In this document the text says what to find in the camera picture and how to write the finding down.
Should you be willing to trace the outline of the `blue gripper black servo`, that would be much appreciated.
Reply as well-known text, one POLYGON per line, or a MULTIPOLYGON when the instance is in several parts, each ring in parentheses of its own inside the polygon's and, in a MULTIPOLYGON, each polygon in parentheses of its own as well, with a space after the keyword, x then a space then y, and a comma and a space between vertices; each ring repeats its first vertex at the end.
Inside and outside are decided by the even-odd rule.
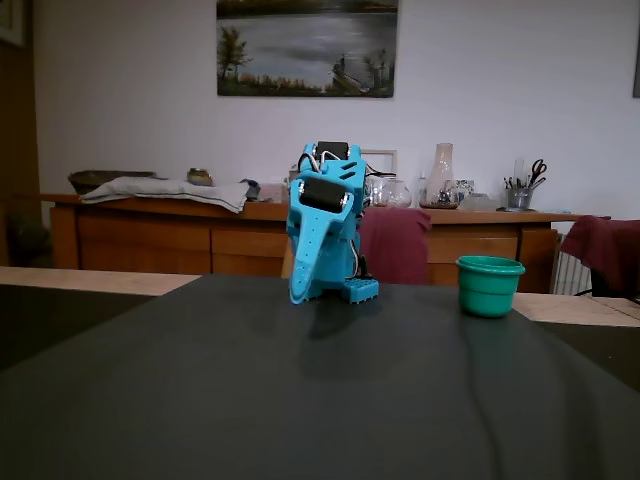
POLYGON ((323 163, 299 158, 287 216, 294 255, 289 297, 294 304, 341 291, 354 275, 356 223, 345 223, 343 211, 362 214, 366 169, 362 158, 329 158, 323 163))

